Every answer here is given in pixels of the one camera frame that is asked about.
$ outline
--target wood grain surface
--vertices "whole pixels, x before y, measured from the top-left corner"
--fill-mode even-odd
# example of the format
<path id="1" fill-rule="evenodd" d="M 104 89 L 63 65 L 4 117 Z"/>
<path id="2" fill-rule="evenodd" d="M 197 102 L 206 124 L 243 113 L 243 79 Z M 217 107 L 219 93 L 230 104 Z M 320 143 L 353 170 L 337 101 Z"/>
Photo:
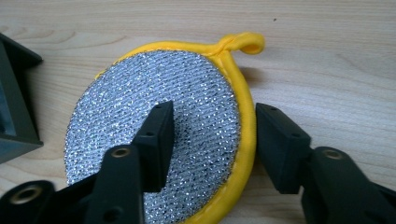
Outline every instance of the wood grain surface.
<path id="1" fill-rule="evenodd" d="M 28 72 L 45 145 L 0 164 L 0 194 L 48 179 L 64 188 L 64 135 L 93 76 L 130 49 L 158 40 L 217 42 L 253 31 L 266 51 L 235 60 L 255 102 L 276 106 L 313 138 L 348 153 L 396 189 L 396 2 L 0 1 L 0 32 L 44 62 Z M 280 195 L 256 161 L 222 223 L 304 223 L 300 195 Z"/>

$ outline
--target yellow fabric edge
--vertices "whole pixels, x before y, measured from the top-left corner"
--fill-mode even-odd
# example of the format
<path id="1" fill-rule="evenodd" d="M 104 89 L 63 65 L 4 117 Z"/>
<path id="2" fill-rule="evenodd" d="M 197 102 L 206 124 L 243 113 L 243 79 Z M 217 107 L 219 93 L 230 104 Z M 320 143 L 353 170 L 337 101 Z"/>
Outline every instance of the yellow fabric edge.
<path id="1" fill-rule="evenodd" d="M 264 39 L 262 35 L 242 33 L 226 35 L 218 44 L 214 45 L 178 41 L 155 42 L 133 49 L 113 63 L 118 63 L 137 53 L 159 49 L 192 51 L 206 56 L 220 70 L 233 89 L 240 113 L 241 133 L 231 174 L 208 203 L 193 216 L 187 218 L 184 223 L 220 222 L 236 204 L 248 182 L 256 150 L 256 115 L 248 84 L 235 64 L 230 50 L 241 49 L 245 53 L 256 54 L 260 53 L 263 48 Z M 99 73 L 95 78 L 98 78 L 104 72 Z"/>

